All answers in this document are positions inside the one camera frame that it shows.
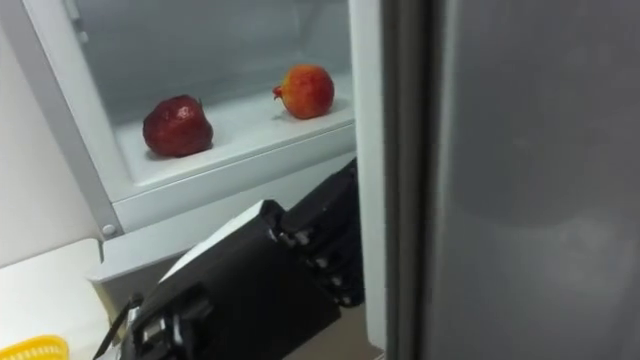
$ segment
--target orange pomegranate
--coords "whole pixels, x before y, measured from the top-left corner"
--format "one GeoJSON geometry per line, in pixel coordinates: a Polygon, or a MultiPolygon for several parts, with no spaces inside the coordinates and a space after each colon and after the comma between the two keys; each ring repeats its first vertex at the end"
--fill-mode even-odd
{"type": "Polygon", "coordinates": [[[333,80],[318,65],[295,65],[282,84],[273,88],[274,99],[282,99],[295,118],[306,120],[326,114],[333,104],[333,80]]]}

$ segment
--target yellow plastic container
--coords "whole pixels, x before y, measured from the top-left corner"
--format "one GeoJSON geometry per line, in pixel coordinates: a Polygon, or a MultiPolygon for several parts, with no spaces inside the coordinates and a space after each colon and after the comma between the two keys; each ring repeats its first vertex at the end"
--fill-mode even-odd
{"type": "Polygon", "coordinates": [[[69,348],[61,337],[38,336],[0,350],[0,360],[69,360],[69,348]]]}

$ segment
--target refrigerator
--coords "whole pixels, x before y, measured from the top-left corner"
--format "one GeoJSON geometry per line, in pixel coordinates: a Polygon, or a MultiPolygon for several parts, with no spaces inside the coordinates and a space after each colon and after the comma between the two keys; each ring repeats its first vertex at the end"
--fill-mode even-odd
{"type": "Polygon", "coordinates": [[[387,359],[635,359],[640,6],[613,0],[5,0],[0,24],[104,237],[115,311],[256,201],[357,156],[368,341],[387,359]],[[271,89],[331,75],[298,121],[271,89]],[[143,119],[197,98],[213,146],[143,119]]]}

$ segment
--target white countertop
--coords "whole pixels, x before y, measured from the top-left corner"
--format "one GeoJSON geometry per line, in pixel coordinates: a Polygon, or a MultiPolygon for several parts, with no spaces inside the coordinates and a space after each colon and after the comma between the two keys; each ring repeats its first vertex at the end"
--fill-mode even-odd
{"type": "Polygon", "coordinates": [[[109,323],[84,275],[99,263],[98,241],[86,239],[0,269],[0,349],[53,334],[72,360],[93,358],[109,323]]]}

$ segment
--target black cable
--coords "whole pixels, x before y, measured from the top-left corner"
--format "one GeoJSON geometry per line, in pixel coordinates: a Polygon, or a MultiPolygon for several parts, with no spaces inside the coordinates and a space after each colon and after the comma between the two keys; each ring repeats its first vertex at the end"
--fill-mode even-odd
{"type": "Polygon", "coordinates": [[[98,358],[100,358],[100,356],[104,355],[107,349],[109,349],[109,346],[113,342],[113,339],[115,338],[116,333],[118,332],[118,329],[120,329],[120,326],[122,326],[122,323],[127,318],[127,314],[129,313],[129,310],[131,310],[132,308],[136,308],[141,304],[142,304],[141,295],[134,294],[133,296],[131,296],[131,298],[129,299],[129,301],[127,301],[127,303],[122,308],[122,310],[120,310],[120,313],[118,314],[118,316],[116,316],[116,319],[113,321],[113,324],[111,324],[109,331],[107,331],[107,335],[105,335],[104,339],[102,339],[102,343],[100,344],[100,347],[98,347],[98,351],[93,357],[93,360],[97,360],[98,358]]]}

